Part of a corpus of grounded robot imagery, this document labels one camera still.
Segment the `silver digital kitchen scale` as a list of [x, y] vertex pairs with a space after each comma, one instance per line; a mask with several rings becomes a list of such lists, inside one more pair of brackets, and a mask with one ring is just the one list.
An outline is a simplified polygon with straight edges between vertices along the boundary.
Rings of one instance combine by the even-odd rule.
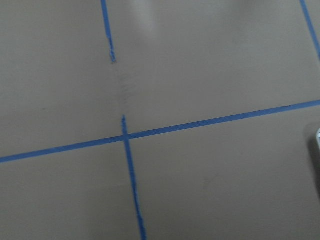
[[320, 152], [320, 128], [316, 131], [315, 141], [316, 141], [317, 150]]

